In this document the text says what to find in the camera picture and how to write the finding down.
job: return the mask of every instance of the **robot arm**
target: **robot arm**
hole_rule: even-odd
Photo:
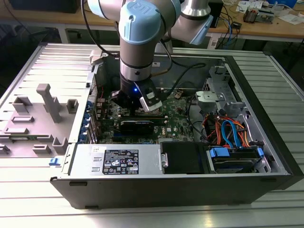
[[[200,44],[213,17],[208,0],[88,0],[100,17],[119,22],[121,90],[112,98],[121,107],[146,112],[162,105],[151,80],[154,50],[163,37]]]

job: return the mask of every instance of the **motherboard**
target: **motherboard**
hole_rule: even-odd
[[[111,101],[110,97],[100,99],[97,110],[100,122],[100,144],[159,144],[164,141],[193,141],[192,127],[189,126],[186,111],[186,96],[173,92],[163,106],[152,113],[144,110],[121,108]],[[141,122],[151,124],[151,132],[131,132],[125,134],[121,129],[123,124]]]

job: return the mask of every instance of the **green circuit board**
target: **green circuit board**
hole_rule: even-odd
[[[149,135],[121,135],[117,132],[119,123],[123,120],[134,120],[129,110],[119,107],[110,99],[105,99],[99,116],[101,144],[158,144],[163,141],[193,141],[193,132],[185,116],[186,97],[176,99],[172,93],[161,108],[151,114],[143,110],[136,111],[142,121],[154,122],[154,131]]]

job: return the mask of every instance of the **black cable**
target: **black cable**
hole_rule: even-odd
[[[115,27],[115,29],[116,29],[116,32],[117,32],[117,35],[118,35],[118,38],[120,38],[120,33],[119,33],[119,28],[118,28],[118,22],[117,21],[115,21],[114,22],[114,27]]]
[[[195,121],[194,123],[192,123],[192,125],[197,124],[197,123],[202,123],[202,121]]]
[[[7,87],[5,87],[4,85],[2,85],[2,84],[0,84],[0,86],[2,87],[2,88],[4,88],[4,89],[7,89]]]
[[[192,101],[194,100],[194,98],[195,98],[195,95],[193,95],[193,97],[191,98],[189,107],[188,107],[188,109],[187,109],[187,116],[188,116],[189,125],[191,125],[192,128],[193,128],[196,132],[198,132],[198,133],[200,134],[200,136],[201,136],[201,141],[202,141],[202,142],[204,142],[204,143],[210,145],[211,143],[208,142],[208,141],[206,140],[206,136],[204,136],[204,134],[203,134],[200,130],[198,130],[195,126],[193,126],[195,123],[197,123],[197,122],[202,122],[202,121],[196,121],[196,122],[194,122],[194,123],[191,122],[191,119],[190,119],[190,107],[191,107],[191,103],[192,103]]]
[[[18,20],[18,18],[15,17],[15,15],[10,11],[10,9],[8,8],[7,4],[6,4],[6,1],[3,0],[3,3],[4,3],[4,6],[6,8],[6,10],[9,12],[9,14],[30,34],[31,32],[21,23],[21,21]]]
[[[169,60],[170,60],[170,66],[169,66],[168,69],[166,69],[166,70],[163,70],[163,71],[161,71],[161,72],[157,72],[157,73],[151,74],[152,77],[155,77],[155,76],[159,76],[159,75],[163,75],[163,74],[168,73],[169,70],[171,70],[172,65],[173,65],[171,54],[169,53],[169,51],[168,51],[168,49],[167,49],[167,47],[166,47],[166,45],[165,45],[165,43],[163,42],[162,39],[160,40],[160,43],[161,43],[162,47],[165,49],[165,52],[167,53],[167,56],[168,56],[168,58],[169,58]]]
[[[89,35],[91,37],[91,39],[93,40],[93,42],[105,53],[107,53],[108,55],[110,56],[113,56],[113,57],[118,57],[118,55],[115,55],[115,54],[112,54],[111,52],[105,50],[102,46],[100,46],[97,41],[95,40],[94,36],[93,36],[93,33],[90,29],[90,26],[87,22],[87,19],[86,19],[86,11],[85,11],[85,1],[84,0],[81,0],[81,11],[82,11],[82,16],[84,17],[84,20],[85,20],[85,26],[86,26],[86,29],[87,31],[89,32]]]
[[[227,43],[228,43],[228,41],[227,41],[227,42],[225,42],[225,43],[222,44],[223,46],[230,46],[230,45],[236,43],[236,41],[237,41],[237,39],[238,39],[238,35],[239,35],[239,31],[240,31],[240,30],[237,30],[237,29],[236,29],[236,31],[237,31],[237,34],[230,40],[230,44],[227,45]]]
[[[180,82],[181,78],[185,75],[185,73],[187,73],[188,70],[190,70],[191,68],[194,68],[196,66],[200,66],[202,64],[205,64],[205,63],[196,63],[196,64],[193,64],[193,65],[190,65],[187,67],[187,69],[185,69],[182,74],[179,76],[179,78],[176,80],[176,82],[174,83],[174,85],[172,86],[172,88],[170,89],[170,91],[167,93],[167,96],[169,96],[173,90],[175,89],[175,87],[178,85],[178,83]]]
[[[226,36],[227,36],[228,33],[229,33],[229,28],[228,28],[228,31],[226,32],[225,36],[223,37],[222,41],[218,44],[217,47],[215,47],[215,49],[218,49],[219,46],[221,46],[221,44],[223,44],[223,42],[224,42],[224,40],[225,40],[225,38],[226,38]]]
[[[184,83],[189,83],[189,84],[193,85],[194,88],[198,89],[198,88],[196,87],[196,85],[195,85],[193,82],[191,82],[191,81],[184,81],[184,82],[181,82],[181,83],[180,83],[178,86],[176,86],[176,87],[179,89],[179,87],[180,87],[182,84],[184,84]]]
[[[165,51],[166,51],[166,53],[167,53],[167,55],[168,55],[168,57],[169,57],[169,59],[170,59],[170,61],[172,62],[172,63],[174,63],[174,64],[176,64],[176,65],[178,65],[178,66],[182,66],[182,67],[189,67],[188,65],[184,65],[184,64],[182,64],[182,63],[179,63],[179,62],[176,62],[174,59],[172,59],[172,57],[171,57],[171,54],[170,54],[170,52],[168,51],[168,49],[167,49],[167,46],[166,46],[166,42],[163,40],[163,39],[161,39],[160,40],[160,43],[161,43],[161,45],[163,46],[163,48],[165,49]],[[205,67],[206,66],[206,64],[205,63],[201,63],[201,65],[200,66],[197,66],[197,67],[195,67],[195,68],[202,68],[202,67]]]
[[[189,67],[189,65],[185,65],[185,64],[176,62],[174,59],[172,60],[172,62],[173,62],[174,64],[180,66],[180,67],[181,67],[181,66],[182,66],[182,67]],[[195,68],[203,68],[203,67],[205,67],[205,66],[206,66],[205,63],[201,63],[200,66],[196,66],[196,67],[193,67],[193,68],[194,68],[194,69],[195,69]]]

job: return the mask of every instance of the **power supply label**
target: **power supply label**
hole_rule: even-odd
[[[138,150],[105,150],[104,175],[138,174]]]

